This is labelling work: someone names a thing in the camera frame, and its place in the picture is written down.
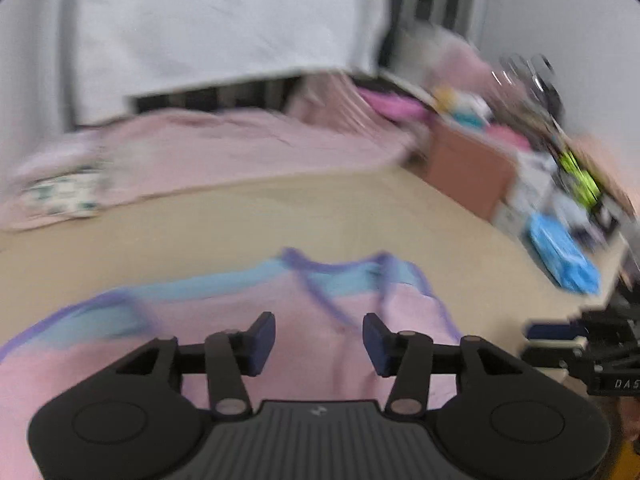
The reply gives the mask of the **blue plastic package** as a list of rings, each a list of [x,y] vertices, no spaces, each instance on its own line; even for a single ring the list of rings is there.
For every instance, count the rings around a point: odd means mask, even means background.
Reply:
[[[532,214],[527,237],[547,272],[562,289],[579,295],[600,292],[599,270],[558,220],[545,214]]]

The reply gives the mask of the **beige bed sheet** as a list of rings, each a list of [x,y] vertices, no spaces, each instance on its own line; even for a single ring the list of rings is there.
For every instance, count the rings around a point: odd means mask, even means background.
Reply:
[[[531,318],[587,304],[525,248],[402,169],[277,179],[154,198],[1,239],[1,336],[118,286],[242,270],[280,252],[416,263],[457,326],[506,350]]]

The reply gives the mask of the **white green patterned cloth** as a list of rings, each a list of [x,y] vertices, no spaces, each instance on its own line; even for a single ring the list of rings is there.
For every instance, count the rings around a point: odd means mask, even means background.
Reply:
[[[98,170],[84,169],[32,183],[20,194],[29,217],[91,218],[101,209],[105,186]]]

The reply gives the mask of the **magenta cloth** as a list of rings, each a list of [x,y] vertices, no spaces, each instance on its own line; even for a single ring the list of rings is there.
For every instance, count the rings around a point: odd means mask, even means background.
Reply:
[[[358,94],[376,114],[391,122],[420,122],[435,113],[431,105],[417,100],[413,96],[404,96],[393,92],[378,92],[358,87]]]

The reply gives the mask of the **pink blanket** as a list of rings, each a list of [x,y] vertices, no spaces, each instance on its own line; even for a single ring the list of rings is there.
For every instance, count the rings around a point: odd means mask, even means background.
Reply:
[[[165,108],[64,134],[16,168],[1,203],[1,226],[24,231],[70,220],[29,217],[20,194],[34,182],[84,169],[104,175],[100,213],[196,188],[395,165],[416,144],[416,133],[376,114],[349,76],[311,75],[297,84],[282,113]]]

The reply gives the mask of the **pink garment with purple trim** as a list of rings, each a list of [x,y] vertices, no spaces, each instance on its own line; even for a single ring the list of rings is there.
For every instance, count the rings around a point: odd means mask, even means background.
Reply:
[[[1,349],[1,474],[35,479],[26,434],[41,405],[154,338],[199,344],[246,330],[273,313],[276,341],[250,400],[384,401],[361,336],[375,313],[390,330],[414,330],[438,344],[461,335],[421,270],[387,252],[342,264],[287,249],[254,268],[124,287],[59,310]]]

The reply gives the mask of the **white hanging sheet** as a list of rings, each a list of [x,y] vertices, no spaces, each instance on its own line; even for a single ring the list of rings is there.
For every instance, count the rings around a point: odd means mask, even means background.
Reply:
[[[174,91],[342,70],[372,73],[390,0],[73,0],[76,122]]]

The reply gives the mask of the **neon yellow item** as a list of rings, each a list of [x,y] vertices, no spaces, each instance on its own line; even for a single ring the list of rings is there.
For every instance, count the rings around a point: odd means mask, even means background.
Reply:
[[[602,191],[588,170],[579,165],[571,151],[565,151],[559,157],[560,178],[564,188],[570,192],[579,205],[591,210],[597,205]]]

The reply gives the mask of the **brown cardboard box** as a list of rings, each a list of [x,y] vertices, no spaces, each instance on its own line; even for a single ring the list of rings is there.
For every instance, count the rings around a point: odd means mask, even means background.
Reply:
[[[422,178],[438,192],[490,221],[515,176],[505,151],[441,120],[434,123]]]

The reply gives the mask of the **black bed frame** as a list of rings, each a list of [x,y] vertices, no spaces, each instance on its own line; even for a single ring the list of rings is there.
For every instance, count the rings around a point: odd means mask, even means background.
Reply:
[[[130,103],[134,114],[137,115],[164,108],[205,113],[217,113],[232,108],[260,108],[282,112],[288,97],[301,79],[301,76],[259,79],[218,87],[149,94],[132,98]]]

